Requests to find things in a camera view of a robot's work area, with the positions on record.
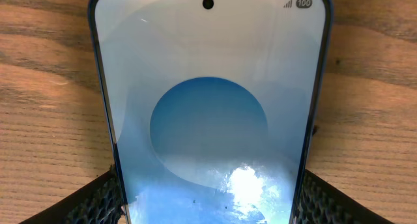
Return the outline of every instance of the phone bezel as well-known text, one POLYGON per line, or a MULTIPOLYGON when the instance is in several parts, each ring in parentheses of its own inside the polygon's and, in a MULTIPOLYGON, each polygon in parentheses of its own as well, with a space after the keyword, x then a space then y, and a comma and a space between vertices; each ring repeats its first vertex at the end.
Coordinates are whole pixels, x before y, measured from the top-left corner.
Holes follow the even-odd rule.
MULTIPOLYGON (((96 8, 96 5, 97 5, 98 1, 99 0, 90 0, 89 1, 88 20, 89 20, 89 25, 90 25, 90 30, 91 30, 91 38, 92 38, 92 41, 93 41, 94 57, 95 57, 95 60, 96 60, 98 80, 99 80, 99 83, 100 83, 100 88, 101 88, 103 102, 104 102, 104 108, 105 108, 105 111, 106 111, 106 119, 107 119, 107 123, 108 123, 108 130, 109 130, 109 133, 110 133, 109 134, 110 142, 111 142, 111 145, 112 145, 113 157, 114 157, 114 160, 115 160, 115 167, 116 167, 117 176, 119 178, 119 184, 121 186, 122 198, 123 198, 123 203, 124 203, 124 211, 126 212, 126 222, 131 223, 129 209, 126 206, 128 203, 127 203, 127 198, 126 198, 126 192, 124 190, 123 175, 122 175, 122 170, 121 170, 121 166, 120 166, 120 159, 119 159, 119 153, 118 153, 118 149, 117 149, 117 143, 113 140, 115 138, 115 132, 114 132, 114 129, 113 129, 113 121, 112 121, 112 118, 111 118, 111 110, 110 110, 110 106, 109 106, 109 97, 108 97, 108 92, 107 92, 107 88, 106 88, 107 87, 106 86, 106 79, 105 79, 105 76, 104 76, 104 69, 103 69, 101 52, 100 52, 100 44, 99 44, 99 41, 98 41, 98 34, 97 34, 97 28, 96 28, 96 21, 95 21, 95 14, 94 13, 95 13, 95 8, 96 8)), ((319 95, 320 95, 321 83, 322 83, 322 80, 323 80, 323 74, 324 74, 324 67, 325 67, 325 64, 326 64, 326 55, 327 55, 327 51, 328 51, 330 31, 331 31, 332 22, 333 22, 333 3, 332 3, 332 0, 322 0, 322 1, 324 3, 324 7, 325 7, 325 10, 326 10, 326 19, 325 19, 325 23, 324 23, 319 60, 318 60, 318 63, 317 63, 317 71, 316 71, 316 74, 315 74, 313 94, 311 96, 307 127, 306 127, 306 132, 304 134, 303 148, 302 148, 302 153, 301 153, 301 157, 300 157, 300 165, 298 167, 298 174, 297 174, 296 186, 295 186, 295 192, 294 192, 294 198, 293 198, 293 206, 291 208, 291 216, 290 216, 289 223, 292 223, 294 221, 296 206, 297 206, 298 199, 299 199, 300 192, 301 192, 301 184, 302 184, 302 179, 304 177, 304 170, 305 170, 305 167, 306 167, 306 160, 307 160, 307 157, 308 157, 309 146, 310 146, 310 143, 311 143, 311 133, 313 131, 314 120, 315 120, 315 116, 316 116, 316 112, 317 112, 317 104, 318 104, 318 99, 319 99, 319 95)))

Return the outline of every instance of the phone screen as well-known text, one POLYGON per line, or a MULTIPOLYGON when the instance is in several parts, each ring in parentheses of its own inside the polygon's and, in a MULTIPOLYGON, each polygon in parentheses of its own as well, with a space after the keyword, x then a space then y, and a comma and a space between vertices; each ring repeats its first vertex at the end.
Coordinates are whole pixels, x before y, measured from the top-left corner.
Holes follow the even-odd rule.
POLYGON ((289 223, 323 65, 326 0, 93 4, 129 222, 289 223))

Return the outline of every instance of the wooden surface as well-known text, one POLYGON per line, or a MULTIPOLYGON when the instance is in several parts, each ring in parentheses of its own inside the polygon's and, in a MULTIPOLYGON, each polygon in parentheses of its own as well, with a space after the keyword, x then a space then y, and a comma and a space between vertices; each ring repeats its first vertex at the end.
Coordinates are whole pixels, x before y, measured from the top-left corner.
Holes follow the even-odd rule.
MULTIPOLYGON (((0 223, 112 163, 88 0, 0 0, 0 223)), ((334 0, 308 168, 396 223, 417 222, 417 0, 334 0)))

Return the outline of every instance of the front camera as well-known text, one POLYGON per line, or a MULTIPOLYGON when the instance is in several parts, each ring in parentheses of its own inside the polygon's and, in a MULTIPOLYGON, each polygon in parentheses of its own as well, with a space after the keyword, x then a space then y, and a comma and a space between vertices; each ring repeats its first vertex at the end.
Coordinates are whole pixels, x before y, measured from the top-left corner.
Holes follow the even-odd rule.
POLYGON ((212 9, 214 6, 214 1, 213 0, 203 0, 203 7, 207 10, 212 9))

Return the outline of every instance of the battery icon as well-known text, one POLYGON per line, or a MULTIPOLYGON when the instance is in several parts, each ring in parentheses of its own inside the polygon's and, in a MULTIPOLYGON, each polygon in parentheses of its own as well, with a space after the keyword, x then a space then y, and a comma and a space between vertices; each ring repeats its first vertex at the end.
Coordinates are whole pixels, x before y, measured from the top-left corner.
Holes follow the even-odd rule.
POLYGON ((309 8, 313 4, 313 0, 297 0, 296 3, 298 8, 309 8))

